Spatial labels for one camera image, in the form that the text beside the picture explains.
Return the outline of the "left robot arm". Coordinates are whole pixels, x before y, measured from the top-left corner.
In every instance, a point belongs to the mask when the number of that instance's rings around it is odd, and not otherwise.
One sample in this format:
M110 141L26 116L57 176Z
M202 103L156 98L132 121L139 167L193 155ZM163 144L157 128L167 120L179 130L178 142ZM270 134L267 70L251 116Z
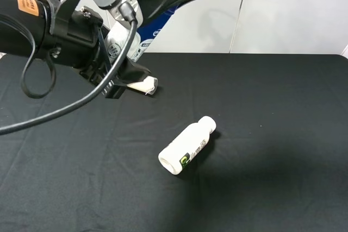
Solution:
M22 91L40 99L54 88L56 65L71 67L91 85L97 86L114 60L107 51L108 28L103 18L88 7L76 11L79 0L1 0L1 52L28 61L21 75ZM35 59L44 61L51 85L37 93L29 89L26 74Z

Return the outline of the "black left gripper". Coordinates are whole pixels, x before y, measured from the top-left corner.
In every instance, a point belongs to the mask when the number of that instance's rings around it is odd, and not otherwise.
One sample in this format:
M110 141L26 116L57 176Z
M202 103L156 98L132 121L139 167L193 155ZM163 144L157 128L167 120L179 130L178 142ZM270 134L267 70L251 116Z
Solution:
M103 19L92 9L77 11L80 0L35 0L39 15L34 27L38 58L71 67L92 85L106 74L101 51ZM123 62L103 90L105 98L118 99L127 84L143 81L151 71L135 62Z

